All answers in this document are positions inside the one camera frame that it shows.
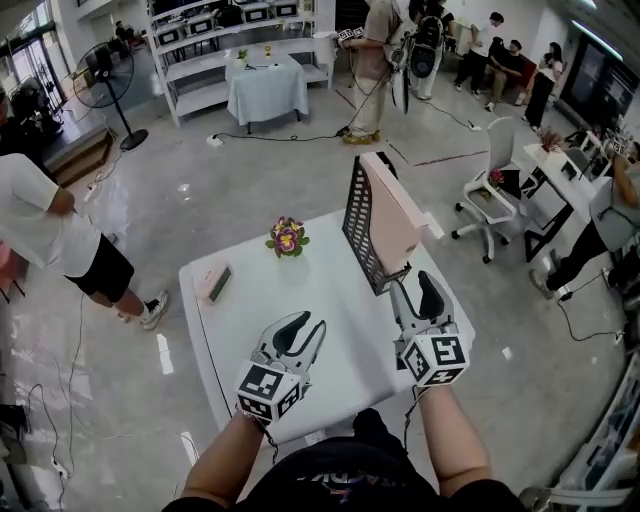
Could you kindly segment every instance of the light blue tablecloth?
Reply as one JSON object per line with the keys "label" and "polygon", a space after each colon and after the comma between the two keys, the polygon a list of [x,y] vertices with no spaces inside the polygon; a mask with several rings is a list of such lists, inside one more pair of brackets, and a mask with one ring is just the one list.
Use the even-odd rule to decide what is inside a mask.
{"label": "light blue tablecloth", "polygon": [[291,56],[249,58],[248,63],[256,69],[245,69],[244,64],[232,62],[225,72],[229,82],[227,108],[241,126],[267,121],[293,110],[309,113],[304,70]]}

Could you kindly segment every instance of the red chair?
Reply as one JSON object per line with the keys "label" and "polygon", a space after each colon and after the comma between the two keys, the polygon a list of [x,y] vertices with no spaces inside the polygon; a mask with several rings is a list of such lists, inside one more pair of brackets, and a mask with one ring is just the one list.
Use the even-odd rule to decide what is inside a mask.
{"label": "red chair", "polygon": [[22,296],[25,296],[17,280],[25,275],[26,270],[26,260],[9,249],[7,244],[0,242],[0,292],[7,304],[10,302],[9,291],[12,283]]}

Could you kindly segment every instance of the sitting person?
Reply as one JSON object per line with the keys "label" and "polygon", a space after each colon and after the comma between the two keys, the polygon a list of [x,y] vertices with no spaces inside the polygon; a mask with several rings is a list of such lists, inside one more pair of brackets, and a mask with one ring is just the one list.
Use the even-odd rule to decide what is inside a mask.
{"label": "sitting person", "polygon": [[489,58],[489,70],[493,75],[493,90],[491,100],[484,107],[487,111],[493,112],[497,103],[502,99],[502,93],[507,85],[513,84],[514,79],[522,76],[524,61],[520,56],[522,45],[520,41],[514,39],[509,45],[509,49],[502,47],[497,49]]}

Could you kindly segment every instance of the black shorts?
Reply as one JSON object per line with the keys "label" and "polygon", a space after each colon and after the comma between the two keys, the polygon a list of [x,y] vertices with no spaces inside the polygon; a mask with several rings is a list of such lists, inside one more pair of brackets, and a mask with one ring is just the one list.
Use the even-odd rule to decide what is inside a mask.
{"label": "black shorts", "polygon": [[111,302],[118,302],[129,288],[133,266],[104,235],[100,236],[98,252],[91,268],[82,277],[67,277],[87,295],[100,292]]}

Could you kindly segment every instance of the red line on floor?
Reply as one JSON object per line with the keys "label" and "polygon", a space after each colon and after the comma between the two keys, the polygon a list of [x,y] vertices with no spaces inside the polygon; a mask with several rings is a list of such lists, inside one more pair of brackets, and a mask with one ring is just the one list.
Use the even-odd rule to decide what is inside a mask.
{"label": "red line on floor", "polygon": [[475,153],[469,153],[468,155],[457,155],[457,156],[448,156],[446,158],[438,158],[437,160],[429,160],[428,162],[422,162],[421,164],[416,164],[414,165],[414,167],[437,164],[440,162],[447,162],[449,160],[457,160],[458,158],[466,158],[468,156],[482,155],[483,153],[488,153],[488,151],[476,151]]}

